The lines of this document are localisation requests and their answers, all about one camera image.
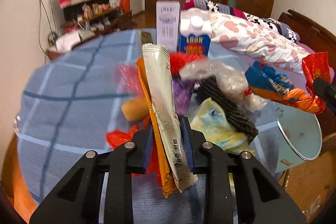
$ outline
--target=brown logo on bin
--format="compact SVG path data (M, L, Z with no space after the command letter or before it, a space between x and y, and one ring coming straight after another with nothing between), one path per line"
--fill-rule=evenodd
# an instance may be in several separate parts
M286 160L286 159L280 160L280 162L281 162L282 164L285 164L285 165L287 165L287 166L290 166L290 165L292 165L292 163L291 163L291 162L289 162L289 161L288 161L288 160Z

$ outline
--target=black knitted cloth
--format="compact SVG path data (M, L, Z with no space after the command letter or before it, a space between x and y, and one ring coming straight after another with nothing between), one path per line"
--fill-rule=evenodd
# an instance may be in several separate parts
M258 130L255 124L247 117L237 105L230 101L219 89L216 77L210 77L202 80L197 90L197 99L204 101L211 97L225 112L227 121L235 128L237 132L245 133L249 142L257 135Z

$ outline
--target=blue plaid bed sheet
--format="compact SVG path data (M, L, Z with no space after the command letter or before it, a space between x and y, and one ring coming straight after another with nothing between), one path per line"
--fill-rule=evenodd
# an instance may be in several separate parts
M156 37L155 29L145 29ZM134 95L125 92L116 78L120 63L134 64L141 56L138 30L97 38L38 68L21 99L18 154L27 187L37 204L88 150L110 151L105 134L132 126L121 105ZM218 44L211 44L209 58L222 60L245 71L247 64ZM197 108L192 101L189 113ZM259 136L251 146L257 159L274 175L278 160L278 137L273 104L249 114ZM101 197L100 223L107 183ZM132 177L134 223L202 223L205 176L183 193L165 199L154 174Z

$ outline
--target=tall white box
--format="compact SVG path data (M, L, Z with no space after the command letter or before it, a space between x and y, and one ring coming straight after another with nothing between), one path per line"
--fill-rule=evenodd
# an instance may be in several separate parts
M156 2L156 44L177 51L179 39L180 2Z

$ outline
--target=tan cylindrical object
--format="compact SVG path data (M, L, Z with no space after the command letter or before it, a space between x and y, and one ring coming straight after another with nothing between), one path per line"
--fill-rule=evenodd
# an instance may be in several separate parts
M121 106L121 111L130 122L144 119L149 115L148 104L145 95L140 95L128 100Z

